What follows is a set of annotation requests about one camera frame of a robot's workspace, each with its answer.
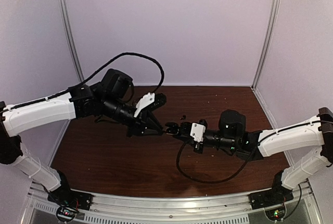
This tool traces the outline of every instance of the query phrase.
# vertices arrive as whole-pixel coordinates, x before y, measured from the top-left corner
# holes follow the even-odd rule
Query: black cylinder
[[[136,121],[135,111],[136,108],[115,99],[103,101],[103,115],[129,127],[134,125]]]
[[[206,147],[216,147],[218,149],[230,149],[234,146],[235,140],[224,138],[219,131],[206,130],[203,135],[203,145]]]

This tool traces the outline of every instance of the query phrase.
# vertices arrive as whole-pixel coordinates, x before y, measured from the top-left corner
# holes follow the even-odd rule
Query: white bracket
[[[140,101],[136,104],[136,111],[134,113],[134,117],[137,117],[141,110],[145,107],[149,106],[155,101],[155,93],[148,93],[144,95]]]
[[[198,123],[192,123],[191,127],[191,137],[194,139],[195,142],[202,143],[203,142],[203,134],[206,130],[204,125]]]

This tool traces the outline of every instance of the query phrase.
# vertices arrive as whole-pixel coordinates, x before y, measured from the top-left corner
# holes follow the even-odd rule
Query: metal vent
[[[57,210],[57,208],[55,208],[54,206],[41,202],[36,202],[35,208],[50,214],[55,214]]]
[[[141,221],[139,222],[133,222],[131,221],[126,221],[126,220],[116,220],[114,218],[109,218],[109,217],[102,217],[102,216],[94,216],[90,214],[86,214],[84,218],[85,223],[89,224],[152,224],[152,223],[157,223],[158,221],[155,222],[145,222]],[[236,216],[236,217],[226,217],[226,218],[220,218],[214,221],[209,221],[209,222],[189,222],[189,221],[184,221],[184,222],[179,222],[179,221],[170,221],[170,223],[185,223],[185,224],[249,224],[249,217],[248,215],[241,215],[241,216]]]
[[[57,206],[36,201],[34,204],[34,208],[43,212],[47,212],[49,214],[55,214],[57,210]],[[85,213],[84,219],[76,219],[79,222],[83,222],[86,224],[158,224],[165,223],[165,221],[133,221],[133,220],[125,220],[125,219],[117,219],[113,217],[101,216],[96,213]],[[210,219],[208,221],[168,221],[170,224],[250,224],[249,217],[247,214],[232,216],[232,217],[224,217],[217,219]]]

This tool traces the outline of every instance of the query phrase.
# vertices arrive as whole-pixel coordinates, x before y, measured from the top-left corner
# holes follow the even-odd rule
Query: black mount
[[[319,114],[321,121],[333,122],[333,113],[328,108],[320,108]],[[333,124],[329,122],[322,122],[321,131],[324,138],[322,156],[325,156],[330,163],[333,163]]]
[[[282,173],[283,171],[280,171],[275,175],[271,189],[249,195],[252,209],[283,204],[293,199],[292,190],[286,189],[281,184]]]

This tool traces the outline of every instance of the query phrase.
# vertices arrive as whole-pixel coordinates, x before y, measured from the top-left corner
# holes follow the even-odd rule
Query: metal frame
[[[311,223],[322,224],[309,183],[304,182],[301,187],[302,198],[306,202]],[[232,220],[242,220],[238,223],[247,224],[249,214],[263,211],[263,209],[251,209],[248,198],[250,193],[187,198],[142,198],[92,193],[91,210],[81,210],[76,221],[91,224],[153,224],[159,222],[222,224],[232,223]],[[299,190],[297,189],[294,190],[292,202],[298,201],[298,197]],[[47,194],[42,186],[34,182],[30,187],[26,206],[21,214],[21,224],[30,224],[35,210],[54,214],[58,208],[56,204],[47,201]]]
[[[270,19],[268,21],[268,27],[267,27],[267,31],[266,31],[265,41],[264,41],[264,45],[263,45],[263,48],[262,48],[262,51],[261,51],[261,56],[260,56],[258,68],[257,68],[257,71],[255,73],[254,81],[253,81],[253,84],[252,84],[252,88],[254,90],[258,86],[258,82],[259,82],[259,79],[260,79],[260,76],[261,76],[266,58],[267,58],[269,46],[270,46],[270,43],[271,43],[271,40],[272,40],[275,21],[276,21],[276,18],[277,18],[279,7],[280,7],[280,1],[281,0],[272,0],[271,14],[270,14]]]
[[[63,26],[65,28],[65,35],[66,35],[69,50],[70,50],[70,53],[72,56],[76,75],[78,76],[79,81],[82,82],[84,80],[84,77],[83,77],[83,72],[81,69],[80,62],[79,62],[78,53],[76,52],[76,48],[75,48],[73,33],[72,33],[69,16],[68,16],[66,0],[59,0],[59,2],[60,2]]]

